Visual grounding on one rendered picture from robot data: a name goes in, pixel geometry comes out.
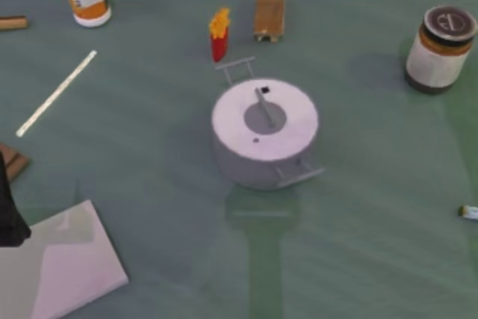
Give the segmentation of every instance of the battery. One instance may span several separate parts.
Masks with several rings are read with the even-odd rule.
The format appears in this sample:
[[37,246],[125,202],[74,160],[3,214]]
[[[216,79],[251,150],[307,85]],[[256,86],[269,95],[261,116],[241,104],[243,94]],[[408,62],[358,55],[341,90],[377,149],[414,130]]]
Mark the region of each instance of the battery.
[[458,215],[467,220],[478,220],[478,207],[462,205],[458,210]]

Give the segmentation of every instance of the white stick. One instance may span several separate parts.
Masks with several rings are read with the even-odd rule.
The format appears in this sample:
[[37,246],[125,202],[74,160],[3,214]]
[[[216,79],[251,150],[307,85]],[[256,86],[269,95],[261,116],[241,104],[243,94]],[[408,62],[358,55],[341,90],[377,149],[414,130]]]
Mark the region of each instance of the white stick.
[[38,118],[45,112],[45,110],[56,100],[62,92],[75,80],[76,76],[80,74],[81,71],[92,61],[92,59],[96,56],[96,50],[93,50],[79,65],[78,67],[71,73],[69,76],[57,87],[52,95],[34,112],[33,115],[27,120],[26,123],[22,125],[16,132],[16,136],[21,137],[23,136],[27,130],[38,120]]

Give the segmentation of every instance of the table surface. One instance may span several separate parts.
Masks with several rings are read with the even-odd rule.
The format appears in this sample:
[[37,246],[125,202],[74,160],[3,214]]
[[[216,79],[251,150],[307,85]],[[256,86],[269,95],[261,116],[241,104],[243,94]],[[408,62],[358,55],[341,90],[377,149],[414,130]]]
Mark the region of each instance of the table surface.
[[[424,12],[476,0],[287,0],[278,44],[253,41],[254,1],[112,0],[111,22],[85,29],[67,0],[0,0],[31,19],[0,42],[1,141],[32,159],[17,204],[33,224],[91,199],[131,279],[69,318],[476,318],[478,223],[456,210],[477,203],[477,54],[441,96],[403,80]],[[256,193],[218,171],[227,83],[207,25],[223,5],[226,60],[256,56],[257,75],[317,103],[320,178]]]

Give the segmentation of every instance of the wooden block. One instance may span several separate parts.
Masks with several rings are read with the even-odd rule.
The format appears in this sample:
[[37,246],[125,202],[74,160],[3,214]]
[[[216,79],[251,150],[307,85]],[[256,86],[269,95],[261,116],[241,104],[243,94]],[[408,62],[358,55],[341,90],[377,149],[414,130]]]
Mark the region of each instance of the wooden block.
[[284,34],[285,0],[255,0],[254,37],[276,42]]
[[19,248],[0,248],[1,319],[52,319],[128,283],[91,201],[31,227]]
[[8,181],[11,183],[28,166],[30,160],[3,143],[0,143],[0,151],[7,166]]
[[0,16],[0,30],[25,29],[27,27],[26,16]]

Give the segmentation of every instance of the wooden dowel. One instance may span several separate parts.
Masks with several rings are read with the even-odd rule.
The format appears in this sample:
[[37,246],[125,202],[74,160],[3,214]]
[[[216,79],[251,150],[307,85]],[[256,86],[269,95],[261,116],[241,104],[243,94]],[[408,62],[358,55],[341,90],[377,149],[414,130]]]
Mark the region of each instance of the wooden dowel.
[[26,16],[0,16],[0,30],[25,29],[27,27]]

